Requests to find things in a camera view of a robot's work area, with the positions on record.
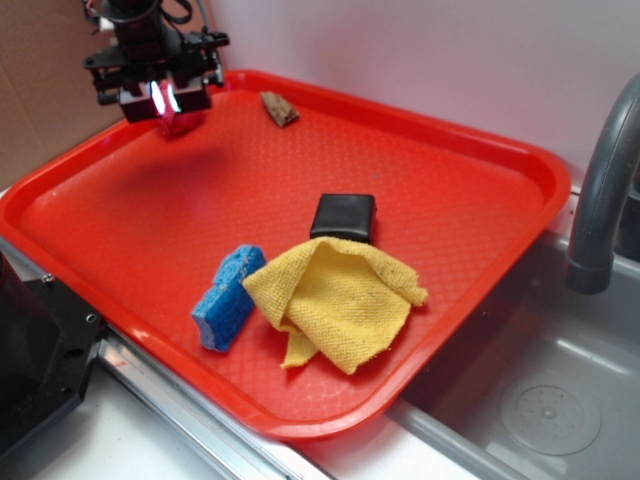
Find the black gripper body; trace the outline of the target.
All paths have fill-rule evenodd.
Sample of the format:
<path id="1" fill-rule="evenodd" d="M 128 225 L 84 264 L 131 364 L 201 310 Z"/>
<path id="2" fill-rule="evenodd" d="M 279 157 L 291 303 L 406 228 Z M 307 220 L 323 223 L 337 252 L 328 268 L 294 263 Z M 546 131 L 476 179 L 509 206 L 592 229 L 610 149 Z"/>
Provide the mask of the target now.
<path id="1" fill-rule="evenodd" d="M 183 88 L 194 79 L 224 84 L 218 49 L 230 44 L 223 32 L 178 33 L 143 44 L 109 46 L 83 60 L 91 73 L 98 103 L 111 105 L 126 92 L 142 97 L 142 87 L 153 81 L 173 80 Z"/>

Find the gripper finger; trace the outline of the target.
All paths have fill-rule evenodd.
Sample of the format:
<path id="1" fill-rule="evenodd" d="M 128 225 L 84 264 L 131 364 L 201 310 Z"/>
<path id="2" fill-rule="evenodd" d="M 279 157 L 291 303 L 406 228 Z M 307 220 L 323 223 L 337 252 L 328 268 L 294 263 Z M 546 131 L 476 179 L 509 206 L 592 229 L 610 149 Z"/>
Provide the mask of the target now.
<path id="1" fill-rule="evenodd" d="M 119 105 L 130 123 L 154 120 L 158 117 L 156 105 L 147 87 L 142 89 L 142 94 L 139 96 L 121 89 L 119 91 Z"/>
<path id="2" fill-rule="evenodd" d="M 202 82 L 191 83 L 183 88 L 170 84 L 169 103 L 177 113 L 194 113 L 211 108 L 207 85 Z"/>

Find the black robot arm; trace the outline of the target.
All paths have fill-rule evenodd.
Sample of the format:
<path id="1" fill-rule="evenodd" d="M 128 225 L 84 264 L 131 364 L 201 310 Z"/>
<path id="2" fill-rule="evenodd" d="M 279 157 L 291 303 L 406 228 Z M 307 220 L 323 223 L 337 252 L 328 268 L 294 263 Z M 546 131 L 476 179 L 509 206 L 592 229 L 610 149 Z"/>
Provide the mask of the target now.
<path id="1" fill-rule="evenodd" d="M 192 114 L 212 106 L 209 86 L 225 83 L 218 49 L 229 36 L 210 29 L 184 32 L 194 15 L 189 1 L 180 1 L 182 15 L 170 13 L 161 1 L 84 1 L 87 21 L 100 31 L 110 28 L 113 44 L 86 57 L 101 106 L 117 105 L 130 123 L 156 120 L 169 113 Z"/>

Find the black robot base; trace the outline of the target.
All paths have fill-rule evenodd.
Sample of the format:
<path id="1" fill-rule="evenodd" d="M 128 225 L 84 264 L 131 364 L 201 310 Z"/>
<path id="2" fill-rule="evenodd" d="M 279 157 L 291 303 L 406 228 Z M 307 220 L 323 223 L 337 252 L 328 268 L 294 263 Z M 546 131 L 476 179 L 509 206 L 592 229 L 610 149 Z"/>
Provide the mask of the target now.
<path id="1" fill-rule="evenodd" d="M 1 258 L 1 457 L 82 403 L 102 315 L 58 280 L 23 281 Z"/>

